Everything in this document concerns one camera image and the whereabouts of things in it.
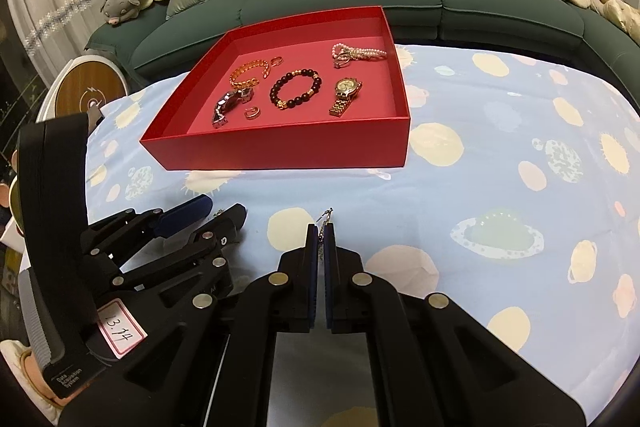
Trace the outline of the person left hand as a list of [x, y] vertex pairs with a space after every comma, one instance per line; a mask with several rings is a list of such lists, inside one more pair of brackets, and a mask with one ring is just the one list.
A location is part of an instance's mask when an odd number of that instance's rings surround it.
[[18, 387], [44, 415], [54, 416], [64, 409], [64, 400], [58, 398], [44, 382], [32, 349], [19, 341], [8, 341], [2, 347], [2, 355]]

